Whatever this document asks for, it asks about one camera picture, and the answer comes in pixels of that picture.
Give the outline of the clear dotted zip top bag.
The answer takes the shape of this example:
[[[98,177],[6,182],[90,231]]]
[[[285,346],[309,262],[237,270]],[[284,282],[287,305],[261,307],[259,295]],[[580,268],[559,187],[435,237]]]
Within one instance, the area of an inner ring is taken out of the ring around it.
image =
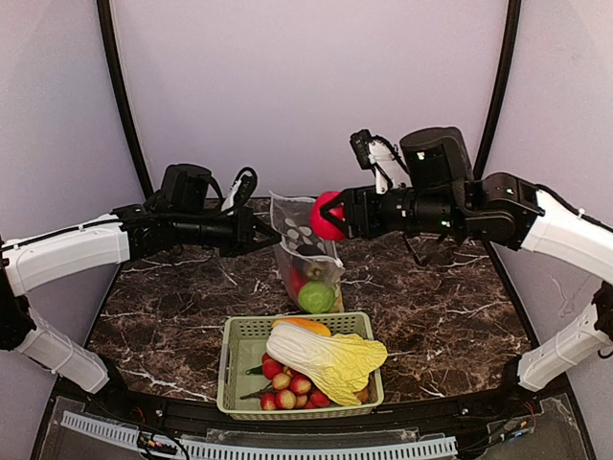
[[[281,235],[274,253],[289,297],[308,314],[342,312],[345,267],[335,243],[321,239],[312,229],[315,199],[275,193],[270,198],[271,225]]]

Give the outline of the dark purple toy eggplant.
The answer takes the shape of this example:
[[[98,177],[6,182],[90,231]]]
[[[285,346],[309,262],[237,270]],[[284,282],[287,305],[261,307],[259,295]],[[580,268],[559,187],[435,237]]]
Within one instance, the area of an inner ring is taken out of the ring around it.
[[[309,280],[322,280],[327,271],[327,262],[322,259],[325,253],[312,244],[301,244],[296,253],[297,256],[292,257],[292,266]]]

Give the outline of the red toy bell pepper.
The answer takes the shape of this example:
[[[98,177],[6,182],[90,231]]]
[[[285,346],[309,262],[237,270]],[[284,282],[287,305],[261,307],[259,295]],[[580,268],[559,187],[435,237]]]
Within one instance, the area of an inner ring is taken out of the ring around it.
[[[308,282],[308,278],[298,269],[291,267],[289,271],[289,293],[298,298],[300,290]]]

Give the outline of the green toy apple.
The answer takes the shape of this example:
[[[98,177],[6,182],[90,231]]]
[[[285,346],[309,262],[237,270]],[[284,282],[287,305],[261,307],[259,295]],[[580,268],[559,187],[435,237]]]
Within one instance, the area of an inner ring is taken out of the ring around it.
[[[330,311],[334,305],[335,293],[332,287],[322,282],[307,282],[298,293],[298,305],[311,314]]]

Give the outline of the yellow toy lemon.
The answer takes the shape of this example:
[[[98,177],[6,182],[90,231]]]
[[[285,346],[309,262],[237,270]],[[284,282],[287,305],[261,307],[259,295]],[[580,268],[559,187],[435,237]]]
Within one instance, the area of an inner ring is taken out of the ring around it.
[[[344,311],[344,303],[342,294],[339,293],[334,301],[334,312],[343,312]]]

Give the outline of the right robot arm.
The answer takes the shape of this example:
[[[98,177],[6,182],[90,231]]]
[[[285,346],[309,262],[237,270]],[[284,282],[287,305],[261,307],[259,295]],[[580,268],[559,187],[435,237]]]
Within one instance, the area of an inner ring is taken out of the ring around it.
[[[601,279],[587,307],[566,328],[505,367],[511,385],[538,392],[612,345],[612,230],[558,194],[505,172],[473,175],[454,126],[405,135],[394,147],[362,129],[350,138],[372,186],[320,195],[311,227],[327,241],[371,240],[401,232],[492,242],[544,254]]]

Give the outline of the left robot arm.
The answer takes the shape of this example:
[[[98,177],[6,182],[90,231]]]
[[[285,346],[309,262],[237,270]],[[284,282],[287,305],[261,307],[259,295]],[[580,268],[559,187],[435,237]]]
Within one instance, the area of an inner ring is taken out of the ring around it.
[[[85,223],[1,245],[1,348],[17,352],[95,395],[113,378],[104,360],[59,332],[27,299],[35,288],[105,265],[121,265],[174,248],[214,248],[222,257],[277,244],[280,234],[247,202],[258,185],[250,167],[224,194],[210,170],[166,168],[161,188],[144,203],[116,208]]]

